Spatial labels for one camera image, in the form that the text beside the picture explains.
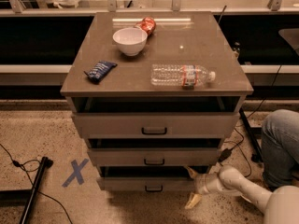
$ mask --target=terrazzo floor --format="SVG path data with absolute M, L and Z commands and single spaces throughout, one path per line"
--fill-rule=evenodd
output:
M 250 110 L 259 104 L 249 102 L 244 109 Z M 264 103 L 269 110 L 256 112 L 250 117 L 252 125 L 261 125 L 271 109 L 280 108 L 277 104 Z M 298 109 L 298 104 L 287 106 Z M 245 139 L 240 148 L 235 148 L 230 158 L 222 164 L 231 164 L 243 175 L 258 178 L 263 166 L 250 160 L 252 147 L 244 126 L 240 120 L 236 129 Z M 233 132 L 227 141 L 238 142 L 241 136 Z M 43 156 L 53 161 L 46 169 L 40 192 L 58 200 L 74 224 L 221 224 L 221 223 L 263 223 L 262 213 L 252 204 L 240 197 L 221 194 L 204 196 L 193 209 L 184 206 L 189 199 L 188 192 L 106 192 L 96 183 L 98 172 L 92 166 L 87 155 L 87 148 L 77 134 L 71 119 L 71 111 L 66 101 L 0 101 L 0 144 L 19 163 L 29 160 L 41 160 Z M 26 173 L 15 167 L 8 154 L 0 147 L 0 190 L 30 189 L 31 183 Z M 64 186 L 66 179 L 73 173 L 72 161 L 86 165 L 80 170 L 82 183 L 73 179 Z M 27 170 L 34 170 L 36 162 L 25 165 Z M 216 172 L 220 165 L 212 167 Z M 30 172 L 32 179 L 36 172 Z M 0 223 L 19 223 L 23 206 L 0 205 Z M 36 203 L 29 223 L 71 223 L 64 209 L 53 199 L 37 194 Z

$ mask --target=white bowl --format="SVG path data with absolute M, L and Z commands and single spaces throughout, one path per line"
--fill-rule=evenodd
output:
M 127 56 L 136 56 L 146 45 L 148 34 L 135 27 L 123 28 L 113 35 L 118 49 Z

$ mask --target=drawer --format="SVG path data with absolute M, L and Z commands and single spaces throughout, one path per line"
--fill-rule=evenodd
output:
M 207 167 L 193 167 L 205 173 Z M 193 180 L 183 167 L 108 167 L 97 178 L 101 190 L 109 191 L 194 191 Z
M 98 177 L 97 183 L 101 190 L 107 191 L 194 191 L 193 180 L 184 177 Z
M 234 112 L 241 102 L 240 96 L 185 96 L 183 91 L 178 93 L 147 96 L 108 96 L 89 97 L 82 101 L 84 108 L 79 112 L 85 113 L 195 113 L 195 112 Z
M 76 114 L 81 138 L 227 138 L 238 113 Z
M 113 139 L 99 140 L 88 155 L 94 166 L 214 165 L 221 152 L 217 140 Z

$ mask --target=drawer cabinet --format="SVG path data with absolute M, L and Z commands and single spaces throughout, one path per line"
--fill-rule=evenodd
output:
M 135 57 L 121 54 L 113 32 L 151 16 L 154 34 Z M 99 173 L 102 190 L 192 191 L 185 166 L 206 173 L 231 136 L 253 90 L 209 12 L 97 13 L 61 90 Z M 99 83 L 84 74 L 100 60 L 117 66 Z M 200 64 L 216 72 L 202 87 L 157 87 L 157 64 Z

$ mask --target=black stand leg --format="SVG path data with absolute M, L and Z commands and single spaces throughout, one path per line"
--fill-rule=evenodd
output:
M 262 158 L 262 150 L 261 147 L 259 146 L 259 143 L 256 140 L 256 136 L 254 134 L 253 128 L 250 127 L 249 122 L 247 120 L 247 117 L 244 114 L 243 109 L 241 108 L 239 111 L 242 121 L 244 123 L 245 129 L 249 135 L 251 144 L 253 146 L 253 148 L 255 149 L 256 154 L 252 154 L 251 160 L 254 162 L 263 162 L 263 158 Z
M 0 203 L 7 203 L 7 206 L 25 204 L 24 211 L 21 215 L 21 224 L 27 223 L 45 169 L 46 167 L 50 168 L 52 164 L 53 161 L 49 160 L 47 157 L 42 158 L 31 189 L 0 191 Z
M 20 224 L 27 223 L 29 214 L 30 214 L 30 212 L 32 210 L 32 207 L 34 205 L 34 200 L 36 198 L 36 194 L 38 192 L 39 185 L 41 183 L 41 179 L 43 177 L 45 168 L 46 167 L 51 167 L 51 166 L 52 166 L 52 161 L 49 160 L 47 157 L 43 157 L 42 160 L 41 160 L 40 166 L 38 168 L 37 174 L 36 174 L 34 185 L 31 188 L 30 197 L 27 200 L 27 204 L 25 205 L 24 211 L 21 215 Z

